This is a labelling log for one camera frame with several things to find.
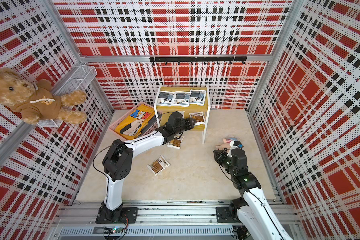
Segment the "brown coffee bag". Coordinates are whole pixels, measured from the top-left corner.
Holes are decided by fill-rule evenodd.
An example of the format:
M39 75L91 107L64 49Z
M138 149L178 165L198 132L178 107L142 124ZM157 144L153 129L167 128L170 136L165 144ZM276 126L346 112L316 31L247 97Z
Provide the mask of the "brown coffee bag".
M175 135L175 138L167 143L167 147L174 148L179 150L181 148L181 144L184 140L184 136L180 136L180 134Z
M161 173L163 170L165 170L167 167L169 167L171 164L168 162L168 160L163 156L160 155L156 160L154 160L151 164L147 165L147 168L155 175L157 176L159 173Z
M205 125L206 120L204 112L189 113L190 118L196 120L195 126Z

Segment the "grey coffee bag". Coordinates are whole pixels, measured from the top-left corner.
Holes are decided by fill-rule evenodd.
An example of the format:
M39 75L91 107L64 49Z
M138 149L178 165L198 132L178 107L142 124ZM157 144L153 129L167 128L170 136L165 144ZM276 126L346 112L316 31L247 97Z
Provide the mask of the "grey coffee bag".
M171 107L173 104L174 96L174 92L160 91L157 96L156 105Z
M190 105L191 92L175 92L173 106L188 107Z
M205 90L190 90L190 105L204 106L207 91Z

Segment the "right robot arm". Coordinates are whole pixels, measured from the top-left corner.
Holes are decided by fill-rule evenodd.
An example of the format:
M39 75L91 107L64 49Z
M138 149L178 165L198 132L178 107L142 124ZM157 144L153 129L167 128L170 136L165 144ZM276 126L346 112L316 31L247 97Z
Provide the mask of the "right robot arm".
M240 221L255 240L290 240L270 207L261 184L249 171L242 149L214 150L214 159L221 171L239 191L240 197L230 203L231 217Z

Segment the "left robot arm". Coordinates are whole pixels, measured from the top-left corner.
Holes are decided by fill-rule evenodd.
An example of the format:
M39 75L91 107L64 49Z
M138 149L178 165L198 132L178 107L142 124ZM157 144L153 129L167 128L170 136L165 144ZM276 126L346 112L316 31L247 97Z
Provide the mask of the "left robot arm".
M131 141L117 139L106 147L107 153L102 161L107 178L106 196L99 208L96 223L114 224L126 218L130 223L136 222L138 208L123 209L123 185L132 168L134 157L152 148L169 143L177 134L192 130L196 125L193 118L183 118L183 114L172 112L168 121L151 134Z

